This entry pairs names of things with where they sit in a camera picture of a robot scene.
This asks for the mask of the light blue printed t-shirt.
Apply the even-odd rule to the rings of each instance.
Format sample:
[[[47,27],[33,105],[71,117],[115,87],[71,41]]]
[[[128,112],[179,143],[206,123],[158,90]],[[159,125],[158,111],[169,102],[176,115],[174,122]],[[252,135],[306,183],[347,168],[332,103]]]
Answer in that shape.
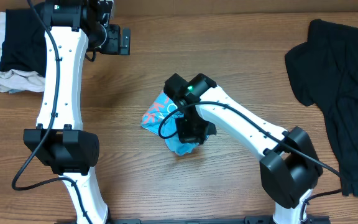
[[[160,123],[175,109],[177,109],[176,104],[161,91],[156,100],[142,116],[141,126],[157,135]],[[181,112],[176,112],[169,117],[161,128],[162,136],[169,136],[175,133],[177,130],[175,119],[182,117],[183,113]],[[191,153],[193,149],[199,145],[198,143],[181,143],[178,134],[166,139],[165,144],[169,150],[178,156]]]

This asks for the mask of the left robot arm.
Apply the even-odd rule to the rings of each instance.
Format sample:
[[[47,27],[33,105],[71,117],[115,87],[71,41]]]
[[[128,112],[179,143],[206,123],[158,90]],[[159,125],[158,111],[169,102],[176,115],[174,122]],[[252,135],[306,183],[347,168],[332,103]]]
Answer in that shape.
[[[31,157],[63,182],[77,223],[111,223],[96,178],[97,135],[83,129],[83,63],[96,54],[129,55],[131,32],[111,24],[114,1],[46,1],[37,19],[46,43],[45,90],[34,129],[24,130]]]

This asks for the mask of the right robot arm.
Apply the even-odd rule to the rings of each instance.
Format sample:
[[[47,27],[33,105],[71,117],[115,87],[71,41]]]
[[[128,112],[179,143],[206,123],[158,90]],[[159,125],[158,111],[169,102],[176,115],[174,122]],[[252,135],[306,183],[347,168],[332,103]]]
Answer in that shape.
[[[190,82],[175,73],[165,82],[163,92],[184,115],[175,120],[180,142],[203,144],[221,128],[258,160],[262,187],[275,202],[275,211],[272,215],[246,216],[243,223],[330,222],[329,217],[306,214],[306,200],[323,169],[303,129],[287,131],[264,121],[202,73]]]

